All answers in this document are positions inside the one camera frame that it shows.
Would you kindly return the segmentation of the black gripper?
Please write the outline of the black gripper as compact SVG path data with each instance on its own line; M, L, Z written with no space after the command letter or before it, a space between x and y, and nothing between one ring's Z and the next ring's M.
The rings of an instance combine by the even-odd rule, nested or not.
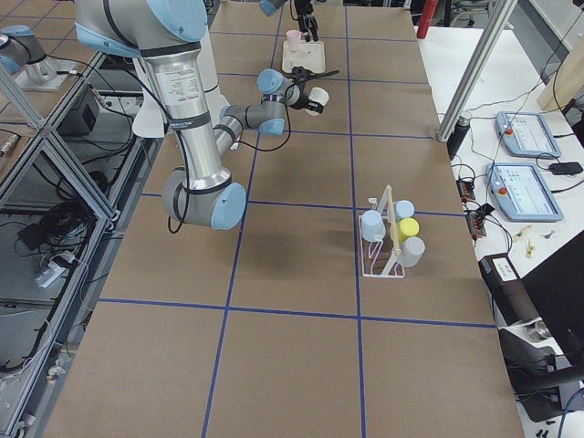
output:
M289 106L294 110L305 110L308 103L308 95L306 92L306 84L316 77L312 71L302 68L294 67L291 73L291 80L295 84L293 97L289 99Z
M318 41L318 23L314 17L314 4L311 0L292 0L291 18L298 23L302 41Z

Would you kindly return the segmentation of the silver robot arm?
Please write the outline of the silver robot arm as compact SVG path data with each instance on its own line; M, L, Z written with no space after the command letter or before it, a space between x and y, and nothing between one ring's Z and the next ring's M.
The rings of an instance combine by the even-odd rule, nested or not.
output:
M222 157L244 130L280 135L290 109L318 115L329 95L304 90L313 74L286 78L271 68L257 78L258 105L230 105L213 116L198 58L212 51L202 1L77 1L80 43L97 51L141 61L143 89L160 108L158 131L170 128L183 165L172 171L162 193L167 214L180 224L229 230L240 222L245 188L234 182Z
M260 0L259 7L266 16L272 16L285 3L285 0ZM293 0L288 1L288 3L291 18L297 22L301 36L306 42L318 42L318 22L314 16L314 2L312 0Z

